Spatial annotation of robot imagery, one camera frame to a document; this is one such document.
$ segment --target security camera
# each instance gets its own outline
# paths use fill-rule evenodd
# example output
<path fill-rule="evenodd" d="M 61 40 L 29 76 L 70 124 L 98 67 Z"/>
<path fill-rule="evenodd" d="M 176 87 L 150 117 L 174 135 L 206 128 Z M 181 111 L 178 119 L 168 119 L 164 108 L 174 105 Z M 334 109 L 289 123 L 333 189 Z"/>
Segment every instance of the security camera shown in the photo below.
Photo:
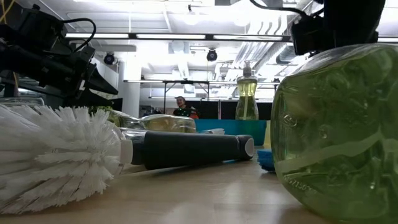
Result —
<path fill-rule="evenodd" d="M 214 62 L 215 60 L 217 60 L 216 50 L 210 49 L 209 52 L 207 53 L 207 61 Z"/>
<path fill-rule="evenodd" d="M 114 57 L 114 52 L 106 53 L 104 58 L 104 63 L 107 65 L 114 65 L 117 62 L 116 58 Z"/>

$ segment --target green liquid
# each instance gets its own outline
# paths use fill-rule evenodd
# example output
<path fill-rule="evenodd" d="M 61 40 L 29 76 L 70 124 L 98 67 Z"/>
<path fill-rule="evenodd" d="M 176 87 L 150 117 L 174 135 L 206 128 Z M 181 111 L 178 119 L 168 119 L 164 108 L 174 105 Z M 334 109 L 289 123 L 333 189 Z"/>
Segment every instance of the green liquid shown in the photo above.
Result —
<path fill-rule="evenodd" d="M 287 77 L 272 109 L 277 175 L 320 215 L 398 223 L 398 48 Z"/>
<path fill-rule="evenodd" d="M 258 120 L 259 110 L 254 94 L 256 93 L 257 80 L 245 78 L 238 81 L 239 101 L 236 107 L 235 119 Z"/>

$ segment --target person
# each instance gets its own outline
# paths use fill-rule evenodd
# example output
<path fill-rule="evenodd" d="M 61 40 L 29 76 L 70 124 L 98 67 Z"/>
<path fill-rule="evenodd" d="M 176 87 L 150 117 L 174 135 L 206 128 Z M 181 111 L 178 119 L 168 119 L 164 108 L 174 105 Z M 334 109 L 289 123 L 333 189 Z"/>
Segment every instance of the person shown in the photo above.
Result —
<path fill-rule="evenodd" d="M 184 97 L 179 96 L 176 100 L 178 109 L 173 112 L 174 116 L 186 116 L 192 119 L 199 119 L 198 111 L 194 107 L 186 105 Z"/>

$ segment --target table surface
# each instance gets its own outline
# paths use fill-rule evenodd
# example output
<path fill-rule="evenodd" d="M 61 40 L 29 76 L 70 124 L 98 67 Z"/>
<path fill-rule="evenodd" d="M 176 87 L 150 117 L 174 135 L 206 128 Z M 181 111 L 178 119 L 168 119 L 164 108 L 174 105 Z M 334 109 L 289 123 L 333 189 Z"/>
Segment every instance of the table surface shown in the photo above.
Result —
<path fill-rule="evenodd" d="M 103 195 L 0 223 L 329 223 L 307 211 L 256 158 L 124 174 Z"/>

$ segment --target brush handle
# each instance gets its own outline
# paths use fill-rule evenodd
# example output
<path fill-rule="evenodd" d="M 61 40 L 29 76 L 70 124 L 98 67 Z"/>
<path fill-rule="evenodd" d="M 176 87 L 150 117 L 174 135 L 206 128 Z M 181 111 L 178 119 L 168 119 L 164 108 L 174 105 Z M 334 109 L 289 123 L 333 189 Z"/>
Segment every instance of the brush handle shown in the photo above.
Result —
<path fill-rule="evenodd" d="M 133 141 L 133 164 L 146 169 L 194 166 L 228 160 L 250 160 L 251 136 L 187 134 L 148 131 L 144 141 Z"/>

